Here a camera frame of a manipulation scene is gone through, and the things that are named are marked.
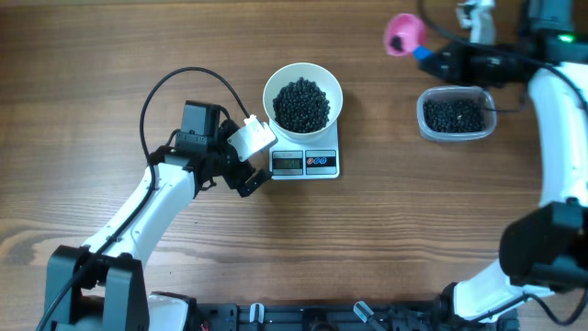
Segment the pink scoop blue handle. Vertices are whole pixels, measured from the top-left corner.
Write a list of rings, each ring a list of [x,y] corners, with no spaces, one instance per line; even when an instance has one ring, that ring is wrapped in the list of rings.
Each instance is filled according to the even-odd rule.
[[[390,46],[394,36],[402,38],[404,52],[396,52]],[[424,22],[412,14],[399,14],[392,18],[383,33],[383,47],[389,56],[408,57],[412,56],[417,61],[422,61],[433,54],[424,45],[426,43],[426,26]]]

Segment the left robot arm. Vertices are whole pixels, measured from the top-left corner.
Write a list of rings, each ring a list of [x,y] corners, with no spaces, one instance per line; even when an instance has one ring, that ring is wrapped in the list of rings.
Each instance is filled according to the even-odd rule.
[[[180,128],[147,156],[140,185],[115,216],[81,246],[51,255],[40,330],[204,330],[194,298],[147,293],[143,270],[166,229],[198,193],[223,177],[241,197],[271,174],[253,154],[277,137],[249,115],[244,125],[221,120],[226,109],[188,101]]]

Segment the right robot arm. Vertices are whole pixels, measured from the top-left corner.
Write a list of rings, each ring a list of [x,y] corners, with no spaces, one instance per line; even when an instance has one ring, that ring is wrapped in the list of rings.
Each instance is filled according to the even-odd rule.
[[[518,42],[499,44],[493,2],[465,1],[457,16],[468,39],[420,61],[422,70],[462,86],[526,84],[542,161],[539,206],[504,231],[498,258],[448,285],[432,308],[435,325],[460,330],[496,322],[526,303],[587,287],[587,37],[574,29],[571,1],[526,1]]]

